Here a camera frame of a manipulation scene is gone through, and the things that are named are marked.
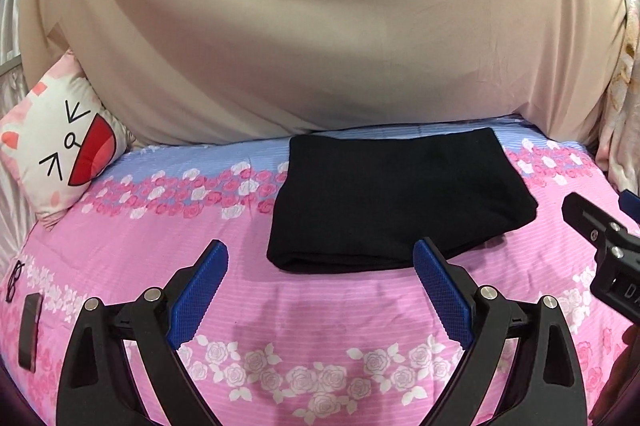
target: pillow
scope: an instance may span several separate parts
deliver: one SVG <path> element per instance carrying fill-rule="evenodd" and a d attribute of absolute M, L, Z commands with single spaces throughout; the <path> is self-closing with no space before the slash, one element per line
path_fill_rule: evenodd
<path fill-rule="evenodd" d="M 129 142 L 72 51 L 0 120 L 0 160 L 49 229 Z"/>

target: smartphone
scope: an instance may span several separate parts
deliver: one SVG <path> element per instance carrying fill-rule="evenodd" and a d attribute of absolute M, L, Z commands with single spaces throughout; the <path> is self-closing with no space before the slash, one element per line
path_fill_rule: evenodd
<path fill-rule="evenodd" d="M 36 371 L 36 348 L 38 346 L 38 322 L 42 310 L 42 294 L 36 292 L 24 299 L 20 339 L 18 340 L 18 364 L 30 372 Z"/>

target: pink bed sheet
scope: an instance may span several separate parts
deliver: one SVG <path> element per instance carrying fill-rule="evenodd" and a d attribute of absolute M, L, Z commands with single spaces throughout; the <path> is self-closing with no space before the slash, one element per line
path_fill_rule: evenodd
<path fill-rule="evenodd" d="M 538 218 L 454 261 L 509 298 L 559 299 L 591 406 L 622 351 L 628 322 L 591 297 L 594 250 L 563 223 L 562 199 L 577 191 L 630 230 L 638 226 L 617 210 L 616 194 L 586 154 L 523 143 L 507 153 L 540 204 Z M 573 173 L 562 170 L 563 160 Z M 0 304 L 0 353 L 47 424 L 55 424 L 62 361 L 84 300 L 129 301 L 148 286 L 162 286 L 212 238 L 228 246 L 228 275 L 179 355 L 225 426 L 420 423 L 461 349 L 447 339 L 411 269 L 296 276 L 267 261 L 273 197 L 286 168 L 253 170 L 249 159 L 215 177 L 189 168 L 175 177 L 157 171 L 137 183 L 132 176 L 103 178 L 53 232 L 34 229 L 14 303 Z M 162 196 L 168 192 L 171 203 Z M 17 367 L 19 302 L 36 291 L 45 301 L 37 369 L 30 374 Z M 135 343 L 126 348 L 150 417 L 166 424 Z M 495 409 L 513 351 L 507 342 L 477 422 Z"/>

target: blue bed sheet section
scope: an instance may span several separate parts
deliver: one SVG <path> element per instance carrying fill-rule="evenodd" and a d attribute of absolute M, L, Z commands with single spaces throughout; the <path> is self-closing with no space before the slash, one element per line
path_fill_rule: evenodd
<path fill-rule="evenodd" d="M 520 150 L 524 138 L 528 138 L 540 148 L 547 146 L 547 138 L 540 130 L 518 117 L 357 128 L 338 132 L 321 132 L 319 135 L 335 138 L 410 139 L 444 133 L 469 132 L 486 127 L 492 128 L 501 144 L 512 151 Z M 225 146 L 149 146 L 124 154 L 101 176 L 113 175 L 118 179 L 125 175 L 132 175 L 133 181 L 138 182 L 159 169 L 164 170 L 168 176 L 181 177 L 189 168 L 197 168 L 202 175 L 213 175 L 242 161 L 248 162 L 253 170 L 274 171 L 279 164 L 286 162 L 289 158 L 289 139 L 287 137 L 250 141 Z M 561 144 L 584 151 L 584 147 L 577 142 Z"/>

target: folded blanket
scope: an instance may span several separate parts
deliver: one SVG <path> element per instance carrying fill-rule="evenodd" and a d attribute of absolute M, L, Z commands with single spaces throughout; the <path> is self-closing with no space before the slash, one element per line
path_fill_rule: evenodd
<path fill-rule="evenodd" d="M 451 258 L 536 217 L 490 128 L 405 140 L 303 135 L 289 153 L 267 251 L 286 271 L 410 267 L 421 237 Z"/>

